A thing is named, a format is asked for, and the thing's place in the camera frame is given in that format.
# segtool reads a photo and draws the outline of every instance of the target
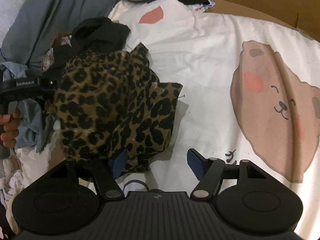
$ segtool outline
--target ridged black surface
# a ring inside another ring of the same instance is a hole
[[[61,236],[27,231],[16,240],[301,240],[293,232],[250,236],[229,228],[208,203],[190,200],[185,192],[131,192],[120,202],[106,203],[91,224]]]

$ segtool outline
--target metal screw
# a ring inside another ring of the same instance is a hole
[[[109,198],[116,198],[116,197],[120,197],[121,196],[121,192],[116,190],[116,189],[112,189],[107,191],[106,196]]]
[[[202,189],[198,189],[193,192],[193,195],[198,198],[205,198],[205,197],[209,196],[209,192],[202,190]]]

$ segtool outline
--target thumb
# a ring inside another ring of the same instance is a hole
[[[9,122],[10,117],[11,117],[10,114],[4,114],[4,115],[0,114],[0,125],[4,125],[5,123]]]

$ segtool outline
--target bed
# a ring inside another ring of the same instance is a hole
[[[190,11],[177,0],[121,0],[109,18],[131,29],[126,50],[142,42],[160,80],[183,84],[169,147],[151,159],[150,171],[118,184],[139,179],[189,194],[198,182],[189,148],[230,164],[248,159],[299,195],[304,211],[295,232],[317,240],[320,43],[272,22]],[[56,123],[42,153],[17,150],[24,187],[46,172],[58,137]]]

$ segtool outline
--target brown cardboard box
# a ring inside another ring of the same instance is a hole
[[[275,22],[320,41],[320,0],[214,0],[209,12]]]

